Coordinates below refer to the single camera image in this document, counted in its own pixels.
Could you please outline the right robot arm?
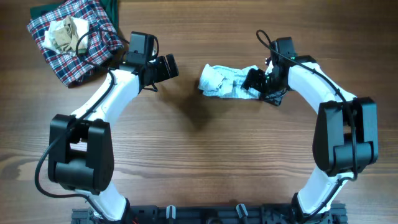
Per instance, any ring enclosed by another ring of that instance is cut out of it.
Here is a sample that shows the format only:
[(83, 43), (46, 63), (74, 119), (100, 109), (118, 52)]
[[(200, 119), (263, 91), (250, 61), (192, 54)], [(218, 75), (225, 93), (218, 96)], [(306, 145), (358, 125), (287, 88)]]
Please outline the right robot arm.
[(343, 214), (332, 209), (333, 199), (378, 159), (376, 103), (344, 91), (311, 56), (298, 56), (290, 37), (260, 42), (271, 52), (268, 68), (250, 69), (242, 88), (257, 90), (260, 100), (275, 106), (294, 90), (317, 113), (312, 144), (316, 166), (279, 218), (287, 223), (321, 223), (327, 218), (341, 223)]

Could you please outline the light blue striped baby pants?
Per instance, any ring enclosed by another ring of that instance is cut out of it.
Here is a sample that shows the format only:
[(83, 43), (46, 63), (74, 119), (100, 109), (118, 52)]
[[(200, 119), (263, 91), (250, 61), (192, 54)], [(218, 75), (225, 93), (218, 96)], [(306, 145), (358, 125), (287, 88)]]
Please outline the light blue striped baby pants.
[(252, 65), (244, 69), (229, 68), (221, 65), (206, 64), (199, 80), (198, 89), (205, 96), (219, 98), (259, 99), (260, 92), (250, 88), (242, 88), (250, 69), (258, 70)]

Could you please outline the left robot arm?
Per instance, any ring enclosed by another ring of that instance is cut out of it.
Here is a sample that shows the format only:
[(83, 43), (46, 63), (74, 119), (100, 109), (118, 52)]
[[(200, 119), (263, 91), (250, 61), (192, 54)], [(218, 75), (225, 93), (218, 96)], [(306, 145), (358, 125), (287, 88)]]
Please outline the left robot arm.
[(57, 114), (50, 123), (49, 146), (35, 170), (35, 186), (44, 161), (48, 178), (90, 204), (86, 223), (125, 223), (130, 203), (116, 189), (112, 176), (114, 153), (111, 127), (142, 90), (157, 91), (156, 83), (178, 76), (174, 56), (159, 55), (156, 36), (131, 32), (129, 49), (116, 68), (107, 69), (105, 82), (71, 115)]

